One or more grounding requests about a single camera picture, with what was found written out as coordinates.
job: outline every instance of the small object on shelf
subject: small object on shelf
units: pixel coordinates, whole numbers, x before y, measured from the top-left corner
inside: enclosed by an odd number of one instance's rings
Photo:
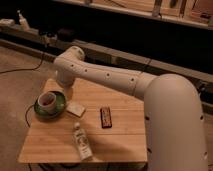
[[[18,10],[17,13],[19,15],[19,23],[20,23],[22,29],[25,30],[25,31],[30,30],[30,26],[27,22],[27,19],[23,17],[23,15],[21,14],[21,11]]]
[[[112,127],[112,120],[111,120],[111,113],[109,107],[102,107],[100,109],[101,112],[101,125],[102,128],[111,128]]]
[[[153,17],[159,17],[161,9],[162,0],[155,0],[154,8],[152,11]]]
[[[213,27],[213,15],[209,19],[209,27]]]
[[[84,0],[84,3],[85,3],[86,5],[89,5],[89,4],[92,3],[92,1],[93,1],[93,0]]]
[[[92,157],[92,150],[89,145],[86,133],[80,123],[74,123],[74,139],[80,154],[81,160],[89,160]]]
[[[66,110],[75,116],[81,117],[85,111],[85,107],[77,102],[69,101]]]
[[[13,19],[1,19],[0,20],[0,26],[13,26],[15,24],[15,21]]]

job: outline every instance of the wooden tabletop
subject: wooden tabletop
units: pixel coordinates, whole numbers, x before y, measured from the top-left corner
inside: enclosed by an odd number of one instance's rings
[[[49,79],[45,91],[62,88]],[[80,157],[73,138],[73,123],[85,129],[93,159],[89,162],[146,162],[143,102],[112,89],[76,79],[67,98],[86,107],[81,118],[64,112],[49,122],[35,116],[19,156],[21,163],[76,163]],[[99,110],[111,109],[112,128],[102,129]]]

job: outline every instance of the floor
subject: floor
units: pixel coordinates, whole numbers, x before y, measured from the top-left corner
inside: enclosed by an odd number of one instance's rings
[[[40,60],[14,50],[0,46],[0,72],[16,68],[31,68]],[[44,62],[36,71],[22,71],[0,75],[0,170],[28,171],[26,164],[17,162],[24,138],[27,134],[25,111],[40,94],[45,81],[54,77],[54,66]],[[213,116],[205,114],[205,131],[209,153],[209,164],[213,164]],[[140,170],[143,164],[110,164],[108,170]],[[66,170],[54,165],[55,170]],[[107,164],[82,164],[74,171],[107,170]],[[32,165],[33,171],[40,171],[38,165]]]

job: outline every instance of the bottle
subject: bottle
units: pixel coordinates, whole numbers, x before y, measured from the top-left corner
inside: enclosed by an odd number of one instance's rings
[[[92,150],[86,137],[86,133],[84,129],[80,127],[79,122],[74,124],[74,139],[78,147],[81,160],[90,159],[92,157]]]
[[[30,26],[27,22],[27,19],[23,17],[23,15],[21,14],[21,11],[18,10],[17,13],[19,15],[19,23],[21,24],[22,29],[25,31],[30,30]]]

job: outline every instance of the dark background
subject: dark background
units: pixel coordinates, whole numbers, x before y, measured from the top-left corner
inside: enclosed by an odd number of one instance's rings
[[[213,74],[213,31],[51,0],[1,0],[0,18],[18,23],[18,9],[31,27],[72,29],[81,40]]]

